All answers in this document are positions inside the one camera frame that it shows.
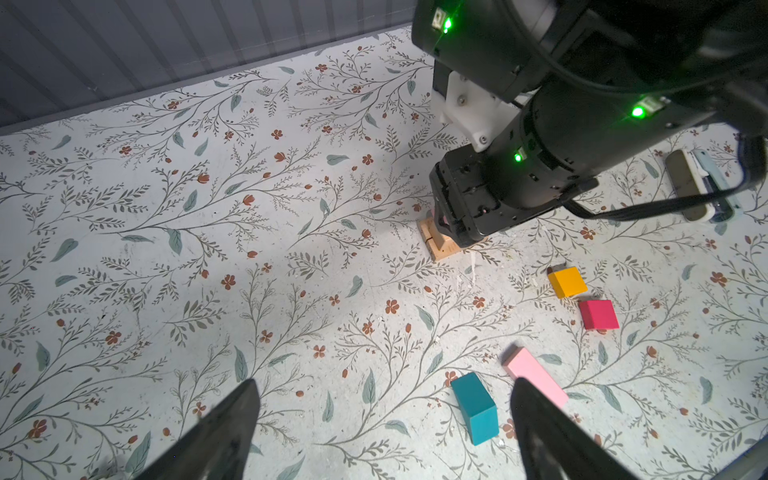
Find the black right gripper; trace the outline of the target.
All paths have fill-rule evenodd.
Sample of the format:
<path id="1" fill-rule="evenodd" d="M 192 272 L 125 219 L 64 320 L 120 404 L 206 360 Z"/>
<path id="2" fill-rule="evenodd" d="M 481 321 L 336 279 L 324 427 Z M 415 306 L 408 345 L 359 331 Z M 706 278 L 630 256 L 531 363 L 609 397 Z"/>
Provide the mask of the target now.
<path id="1" fill-rule="evenodd" d="M 491 192 L 483 178 L 484 159 L 483 153 L 466 145 L 446 153 L 429 175 L 436 227 L 461 248 L 555 210 L 598 186 L 596 178 L 589 178 L 563 193 L 549 196 L 540 206 L 509 206 Z"/>

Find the yellow cube block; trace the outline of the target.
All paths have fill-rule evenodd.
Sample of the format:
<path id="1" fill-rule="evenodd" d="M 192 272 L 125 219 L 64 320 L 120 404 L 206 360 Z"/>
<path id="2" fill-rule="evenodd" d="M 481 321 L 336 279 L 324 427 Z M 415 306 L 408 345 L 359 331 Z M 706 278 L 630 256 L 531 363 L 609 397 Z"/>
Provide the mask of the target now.
<path id="1" fill-rule="evenodd" d="M 558 299 L 575 297 L 588 291 L 588 286 L 576 267 L 553 271 L 547 278 Z"/>

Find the arched natural wood block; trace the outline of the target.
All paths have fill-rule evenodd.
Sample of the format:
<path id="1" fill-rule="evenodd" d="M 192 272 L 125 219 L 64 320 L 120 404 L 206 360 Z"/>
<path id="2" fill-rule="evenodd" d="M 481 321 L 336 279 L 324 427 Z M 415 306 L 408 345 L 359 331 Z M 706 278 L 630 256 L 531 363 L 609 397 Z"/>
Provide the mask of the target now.
<path id="1" fill-rule="evenodd" d="M 440 262 L 462 251 L 454 240 L 437 230 L 432 218 L 420 220 L 418 230 L 434 262 Z"/>

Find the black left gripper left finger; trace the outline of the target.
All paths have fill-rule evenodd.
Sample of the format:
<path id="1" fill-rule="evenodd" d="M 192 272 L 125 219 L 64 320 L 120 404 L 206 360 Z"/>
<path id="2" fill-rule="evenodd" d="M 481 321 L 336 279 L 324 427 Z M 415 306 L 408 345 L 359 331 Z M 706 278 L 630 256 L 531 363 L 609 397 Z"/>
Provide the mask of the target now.
<path id="1" fill-rule="evenodd" d="M 241 479 L 260 407 L 256 381 L 241 382 L 137 479 Z"/>

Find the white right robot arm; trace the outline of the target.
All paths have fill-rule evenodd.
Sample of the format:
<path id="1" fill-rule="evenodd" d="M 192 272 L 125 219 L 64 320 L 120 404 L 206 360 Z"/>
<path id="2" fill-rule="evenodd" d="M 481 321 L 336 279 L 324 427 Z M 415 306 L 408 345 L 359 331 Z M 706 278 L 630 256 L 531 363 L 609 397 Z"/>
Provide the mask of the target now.
<path id="1" fill-rule="evenodd" d="M 739 134 L 740 190 L 767 174 L 763 1 L 420 1 L 442 118 L 468 144 L 435 165 L 437 230 L 472 246 L 578 197 L 687 128 Z"/>

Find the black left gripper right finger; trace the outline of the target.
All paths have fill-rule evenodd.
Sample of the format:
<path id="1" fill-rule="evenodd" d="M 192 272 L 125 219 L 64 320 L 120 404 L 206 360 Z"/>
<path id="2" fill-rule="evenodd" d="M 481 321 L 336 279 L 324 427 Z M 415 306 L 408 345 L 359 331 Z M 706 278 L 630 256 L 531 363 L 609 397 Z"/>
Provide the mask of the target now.
<path id="1" fill-rule="evenodd" d="M 633 479 L 530 381 L 515 381 L 510 397 L 528 479 Z"/>

